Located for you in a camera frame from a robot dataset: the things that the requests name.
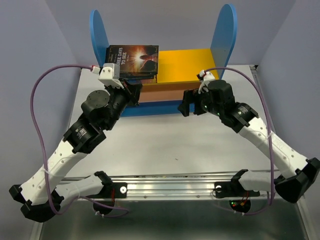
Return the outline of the Edward Tulane orange book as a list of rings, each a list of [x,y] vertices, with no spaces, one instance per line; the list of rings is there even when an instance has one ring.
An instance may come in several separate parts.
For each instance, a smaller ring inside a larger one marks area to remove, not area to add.
[[[120,73],[121,78],[130,77],[130,76],[156,76],[153,73]]]

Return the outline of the Three Days to See book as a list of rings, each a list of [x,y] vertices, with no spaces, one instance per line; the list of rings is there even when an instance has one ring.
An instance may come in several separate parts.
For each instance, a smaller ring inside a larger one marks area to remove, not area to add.
[[[157,75],[158,45],[110,45],[105,62],[119,66],[121,75]]]

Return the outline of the Animal Farm book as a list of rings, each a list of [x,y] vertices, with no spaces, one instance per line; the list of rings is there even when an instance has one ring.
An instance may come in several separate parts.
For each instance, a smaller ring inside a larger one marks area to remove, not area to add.
[[[140,81],[140,80],[152,80],[156,76],[155,75],[146,75],[146,76],[125,76],[123,79],[128,81]]]

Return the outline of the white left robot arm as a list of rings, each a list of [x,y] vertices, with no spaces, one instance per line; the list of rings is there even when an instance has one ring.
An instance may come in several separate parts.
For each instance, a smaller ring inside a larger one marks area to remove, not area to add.
[[[92,91],[81,104],[82,114],[63,135],[51,157],[28,181],[9,189],[11,197],[22,204],[20,211],[26,219],[44,223],[75,198],[109,199],[105,210],[98,208],[99,202],[93,205],[99,214],[106,215],[115,208],[116,197],[127,196],[121,191],[126,183],[114,183],[104,171],[60,184],[79,161],[106,139],[104,132],[112,130],[125,108],[139,104],[142,85],[126,81],[122,85]]]

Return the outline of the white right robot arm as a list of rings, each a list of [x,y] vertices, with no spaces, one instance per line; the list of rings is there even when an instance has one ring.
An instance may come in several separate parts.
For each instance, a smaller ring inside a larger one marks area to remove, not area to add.
[[[315,182],[320,173],[320,161],[298,153],[265,124],[259,114],[247,103],[235,100],[232,86],[224,80],[212,80],[199,89],[185,90],[178,110],[184,117],[210,113],[235,133],[248,140],[269,160],[274,173],[256,174],[239,171],[230,181],[231,192],[242,195],[246,191],[276,192],[289,203],[296,203]]]

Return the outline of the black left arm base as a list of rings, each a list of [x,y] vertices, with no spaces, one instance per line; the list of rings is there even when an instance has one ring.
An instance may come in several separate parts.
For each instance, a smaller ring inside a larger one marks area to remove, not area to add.
[[[129,210],[123,207],[116,207],[116,199],[125,199],[127,192],[121,192],[121,188],[128,187],[126,182],[113,182],[112,179],[104,172],[97,171],[93,176],[98,179],[98,183],[101,185],[101,189],[93,194],[84,195],[84,197],[91,201],[97,199],[109,199],[100,200],[93,203],[93,210],[96,215],[102,218],[119,218],[127,215]]]

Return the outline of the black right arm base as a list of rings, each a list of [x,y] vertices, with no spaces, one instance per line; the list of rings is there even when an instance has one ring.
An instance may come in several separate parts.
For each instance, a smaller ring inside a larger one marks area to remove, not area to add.
[[[234,198],[229,200],[229,205],[236,213],[247,214],[251,209],[250,197],[259,197],[260,192],[245,190],[240,184],[241,177],[247,173],[247,169],[237,172],[229,181],[218,181],[214,183],[211,194],[217,199]]]

